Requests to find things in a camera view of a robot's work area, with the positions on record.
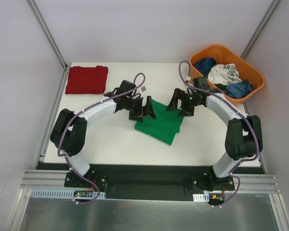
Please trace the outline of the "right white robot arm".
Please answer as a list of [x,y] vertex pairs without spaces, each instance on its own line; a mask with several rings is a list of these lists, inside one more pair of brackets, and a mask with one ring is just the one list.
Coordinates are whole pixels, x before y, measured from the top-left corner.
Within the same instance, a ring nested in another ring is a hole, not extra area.
[[185,90],[175,88],[166,110],[180,108],[179,117],[193,116],[195,107],[203,105],[213,111],[227,126],[225,153],[208,172],[199,177],[197,186],[214,191],[227,183],[233,171],[243,162],[251,161],[263,148],[261,121],[258,116],[239,111],[217,88],[211,88],[204,77],[186,81]]

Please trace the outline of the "green t-shirt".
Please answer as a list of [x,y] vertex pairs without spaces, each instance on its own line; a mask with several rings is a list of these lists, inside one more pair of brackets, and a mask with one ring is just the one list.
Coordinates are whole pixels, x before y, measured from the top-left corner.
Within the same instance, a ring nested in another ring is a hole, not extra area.
[[149,135],[165,144],[172,145],[175,135],[180,132],[183,117],[179,117],[180,109],[166,111],[167,106],[152,100],[156,120],[144,117],[137,122],[134,129]]

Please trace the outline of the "orange plastic basket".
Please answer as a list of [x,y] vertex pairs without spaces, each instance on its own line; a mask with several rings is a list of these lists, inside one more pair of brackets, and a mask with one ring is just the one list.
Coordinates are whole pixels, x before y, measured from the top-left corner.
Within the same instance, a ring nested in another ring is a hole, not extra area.
[[226,96],[226,99],[234,105],[244,103],[247,99],[257,93],[265,85],[265,78],[258,70],[256,70],[254,67],[252,67],[249,63],[240,58],[230,49],[219,44],[210,45],[191,56],[189,63],[191,64],[192,79],[203,76],[193,66],[193,64],[204,58],[213,58],[217,62],[217,64],[235,64],[241,80],[248,80],[249,83],[252,85],[252,92],[242,99],[233,99],[229,96]]

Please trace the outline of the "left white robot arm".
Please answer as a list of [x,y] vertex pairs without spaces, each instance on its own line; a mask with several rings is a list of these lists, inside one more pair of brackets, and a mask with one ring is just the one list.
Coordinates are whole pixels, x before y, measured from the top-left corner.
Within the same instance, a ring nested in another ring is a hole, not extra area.
[[113,91],[103,95],[101,100],[78,111],[63,109],[56,119],[50,135],[50,141],[57,148],[57,155],[65,158],[70,169],[77,173],[75,181],[81,187],[88,187],[92,182],[92,175],[88,173],[88,163],[83,147],[87,128],[105,116],[121,110],[129,111],[129,120],[143,122],[144,116],[156,120],[151,96],[146,97],[137,93],[139,86],[127,80]]

